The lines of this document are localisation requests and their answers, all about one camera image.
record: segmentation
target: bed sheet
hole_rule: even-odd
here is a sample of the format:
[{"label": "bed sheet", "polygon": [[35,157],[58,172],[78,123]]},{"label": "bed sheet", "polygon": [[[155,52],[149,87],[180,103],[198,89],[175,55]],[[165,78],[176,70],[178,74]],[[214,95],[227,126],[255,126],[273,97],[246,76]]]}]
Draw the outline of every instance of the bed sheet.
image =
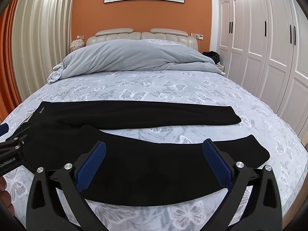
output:
[{"label": "bed sheet", "polygon": [[[0,141],[5,141],[42,101],[87,100],[145,100],[232,106],[242,119],[237,125],[167,126],[106,132],[158,143],[201,143],[207,138],[213,141],[233,140],[252,134],[270,153],[267,164],[273,167],[277,179],[283,214],[290,208],[307,175],[307,151],[288,124],[266,104],[231,80],[200,71],[102,72],[45,85],[6,118],[4,122],[9,124],[10,131],[0,137]],[[16,216],[25,225],[33,174],[22,166],[6,174],[5,178]],[[251,188],[248,187],[232,223],[240,219],[250,192]],[[63,192],[58,190],[58,193],[69,220],[76,223]],[[160,207],[121,207],[92,201],[88,203],[112,231],[197,231],[209,220],[226,193],[227,189],[222,189],[200,199]]]}]

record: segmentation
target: wooden floor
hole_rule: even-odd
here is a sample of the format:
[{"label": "wooden floor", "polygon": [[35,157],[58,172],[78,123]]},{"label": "wooden floor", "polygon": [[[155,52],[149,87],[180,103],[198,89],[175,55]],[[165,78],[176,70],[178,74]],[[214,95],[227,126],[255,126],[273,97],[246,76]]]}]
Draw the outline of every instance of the wooden floor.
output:
[{"label": "wooden floor", "polygon": [[288,210],[288,212],[286,213],[286,215],[284,216],[282,220],[282,229],[284,229],[290,223],[290,221],[294,218],[296,213],[300,210],[301,206],[307,199],[307,196],[308,196],[308,176],[306,176],[306,179],[304,180],[304,184],[301,188],[301,191],[297,195],[294,203],[292,204],[292,206],[290,207],[290,209]]}]

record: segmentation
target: beige leather headboard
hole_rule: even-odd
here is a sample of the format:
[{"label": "beige leather headboard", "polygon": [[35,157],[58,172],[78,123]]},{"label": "beige leather headboard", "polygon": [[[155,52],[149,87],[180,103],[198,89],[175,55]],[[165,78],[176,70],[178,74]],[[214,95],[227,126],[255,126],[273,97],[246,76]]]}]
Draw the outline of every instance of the beige leather headboard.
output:
[{"label": "beige leather headboard", "polygon": [[198,42],[195,38],[188,36],[184,31],[167,29],[167,28],[153,28],[150,32],[134,32],[132,28],[115,28],[97,32],[95,36],[87,40],[87,46],[115,39],[161,39],[168,41],[176,41],[183,43],[198,51]]}]

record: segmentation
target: orange curtain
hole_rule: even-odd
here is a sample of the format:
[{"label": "orange curtain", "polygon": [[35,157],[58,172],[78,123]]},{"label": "orange curtain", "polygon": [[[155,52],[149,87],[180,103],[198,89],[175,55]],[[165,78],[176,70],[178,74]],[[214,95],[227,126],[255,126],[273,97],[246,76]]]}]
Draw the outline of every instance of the orange curtain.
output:
[{"label": "orange curtain", "polygon": [[12,0],[0,17],[0,121],[20,103],[11,59],[11,32],[18,0]]}]

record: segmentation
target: black pants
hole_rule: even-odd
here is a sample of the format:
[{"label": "black pants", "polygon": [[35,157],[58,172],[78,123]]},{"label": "black pants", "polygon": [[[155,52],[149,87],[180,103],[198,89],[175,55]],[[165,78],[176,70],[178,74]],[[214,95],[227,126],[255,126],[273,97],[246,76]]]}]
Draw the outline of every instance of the black pants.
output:
[{"label": "black pants", "polygon": [[[100,140],[107,154],[82,196],[98,202],[155,206],[193,200],[221,189],[202,153],[202,144],[152,143],[98,129],[170,125],[228,125],[240,122],[231,107],[132,101],[42,102],[28,122],[25,167],[35,173],[74,163]],[[215,142],[235,161],[259,167],[269,153],[253,136]]]}]

